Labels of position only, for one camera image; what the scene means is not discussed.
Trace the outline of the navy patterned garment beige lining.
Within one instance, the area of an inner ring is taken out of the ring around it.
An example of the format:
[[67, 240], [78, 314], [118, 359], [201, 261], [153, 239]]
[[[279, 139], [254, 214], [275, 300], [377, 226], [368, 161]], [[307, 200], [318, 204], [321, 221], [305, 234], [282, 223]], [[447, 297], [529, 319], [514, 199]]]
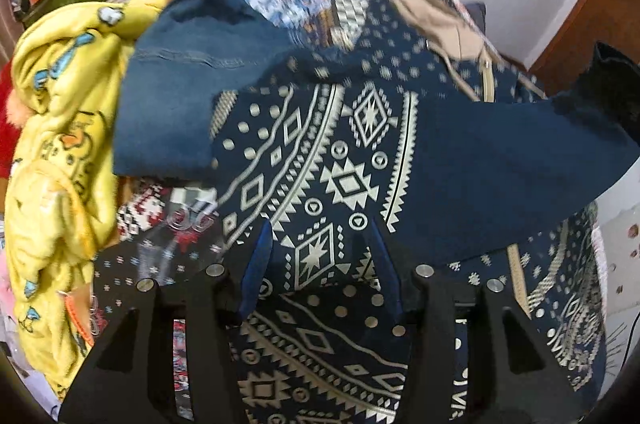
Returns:
[[597, 357], [600, 295], [564, 262], [587, 204], [639, 154], [639, 68], [597, 44], [543, 99], [514, 69], [447, 63], [425, 0], [369, 0], [351, 51], [297, 45], [245, 0], [216, 0], [212, 155], [224, 242], [269, 222], [267, 292], [235, 350], [261, 423], [393, 421], [405, 389], [413, 267], [509, 291], [508, 248], [536, 277], [544, 328], [564, 298]]

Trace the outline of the yellow cartoon fleece garment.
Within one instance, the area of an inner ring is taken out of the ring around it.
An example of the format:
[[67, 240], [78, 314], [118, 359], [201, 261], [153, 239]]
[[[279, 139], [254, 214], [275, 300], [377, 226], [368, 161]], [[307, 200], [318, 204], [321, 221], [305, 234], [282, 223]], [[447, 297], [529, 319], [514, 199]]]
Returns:
[[116, 227], [120, 84], [165, 4], [76, 2], [36, 21], [14, 49], [13, 92], [30, 114], [6, 192], [6, 261], [21, 348], [58, 398], [92, 348], [63, 297], [92, 281], [96, 254]]

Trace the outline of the red knit garment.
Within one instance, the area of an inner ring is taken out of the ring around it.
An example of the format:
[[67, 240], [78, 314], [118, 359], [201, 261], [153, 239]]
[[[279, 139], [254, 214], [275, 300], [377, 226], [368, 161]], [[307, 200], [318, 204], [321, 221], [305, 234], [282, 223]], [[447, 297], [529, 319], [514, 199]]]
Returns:
[[20, 138], [20, 131], [9, 123], [6, 116], [11, 90], [11, 62], [8, 62], [2, 68], [0, 86], [0, 176], [2, 178], [10, 176], [15, 146]]

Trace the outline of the blue denim garment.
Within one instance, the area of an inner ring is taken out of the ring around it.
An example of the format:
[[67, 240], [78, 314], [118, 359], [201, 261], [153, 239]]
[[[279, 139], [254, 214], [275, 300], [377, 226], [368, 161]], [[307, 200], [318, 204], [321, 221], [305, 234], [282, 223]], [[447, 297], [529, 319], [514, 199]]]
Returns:
[[120, 85], [114, 173], [208, 178], [219, 94], [255, 85], [293, 46], [245, 0], [172, 0], [137, 41]]

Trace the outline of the dark wooden door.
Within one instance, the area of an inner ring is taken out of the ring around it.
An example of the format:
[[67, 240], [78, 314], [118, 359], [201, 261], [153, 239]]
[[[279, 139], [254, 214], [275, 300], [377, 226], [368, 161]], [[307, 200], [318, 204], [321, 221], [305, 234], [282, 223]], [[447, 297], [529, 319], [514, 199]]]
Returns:
[[597, 42], [638, 61], [639, 20], [640, 0], [578, 0], [530, 72], [552, 96], [588, 68]]

